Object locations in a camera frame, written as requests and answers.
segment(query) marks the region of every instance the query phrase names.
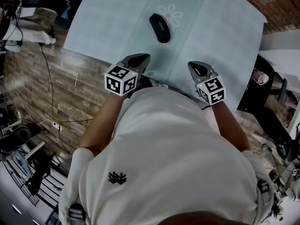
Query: floor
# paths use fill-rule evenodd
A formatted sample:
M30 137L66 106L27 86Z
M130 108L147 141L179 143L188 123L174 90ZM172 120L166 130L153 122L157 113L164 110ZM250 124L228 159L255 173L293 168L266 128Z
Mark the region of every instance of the floor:
M50 28L55 15L43 9L37 9L32 20L45 28ZM104 72L108 64L80 54L64 50L63 44L67 32L56 30L58 42L54 45L44 45L43 51L48 60L53 82L53 113L54 120L60 124L64 121L87 120L97 113L108 92L104 89ZM79 147L80 139L89 122L68 122L63 124L63 130L52 126L52 88L46 61L38 44L24 42L19 53L9 52L5 60L5 77L2 89L7 93L8 103L14 105L15 111L20 111L22 118L41 123L45 128L31 140L34 144L45 141L48 153L56 153L62 160L61 172L69 171L68 158ZM275 96L269 96L267 106L272 108L281 122L288 126L293 110L285 105L279 105ZM213 130L218 132L213 112L204 110L205 117ZM247 134L252 151L260 144L272 145L265 137L254 116L237 111L235 117ZM271 169L274 161L268 161L264 155L266 149L258 153L265 166Z

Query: pink object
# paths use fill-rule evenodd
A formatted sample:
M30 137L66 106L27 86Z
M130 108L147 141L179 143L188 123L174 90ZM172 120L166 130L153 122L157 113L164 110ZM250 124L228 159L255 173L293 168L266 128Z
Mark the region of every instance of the pink object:
M268 82L269 76L266 75L264 72L254 69L252 78L256 81L259 85L264 85Z

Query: backpack strap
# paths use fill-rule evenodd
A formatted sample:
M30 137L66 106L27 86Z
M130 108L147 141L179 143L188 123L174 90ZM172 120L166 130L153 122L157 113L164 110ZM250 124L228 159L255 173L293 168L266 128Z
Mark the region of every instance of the backpack strap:
M69 221L71 225L90 225L90 219L79 203L74 203L69 208Z
M274 203L274 191L270 188L268 182L257 178L257 214L253 222L254 225L260 224L268 213Z

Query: power strip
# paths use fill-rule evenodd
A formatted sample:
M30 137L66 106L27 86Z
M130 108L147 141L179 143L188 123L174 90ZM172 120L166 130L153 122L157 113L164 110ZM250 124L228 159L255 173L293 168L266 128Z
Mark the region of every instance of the power strip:
M53 127L55 127L57 130L62 131L62 126L60 126L58 123L52 122Z

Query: light blue tablecloth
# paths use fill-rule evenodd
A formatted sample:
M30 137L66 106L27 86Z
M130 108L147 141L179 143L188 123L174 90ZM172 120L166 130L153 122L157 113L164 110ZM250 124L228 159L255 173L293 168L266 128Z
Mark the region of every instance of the light blue tablecloth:
M163 15L171 30L166 44L149 23ZM246 0L83 0L64 48L117 63L149 53L145 75L198 97L188 62L206 62L222 76L226 103L235 111L251 76L264 16Z

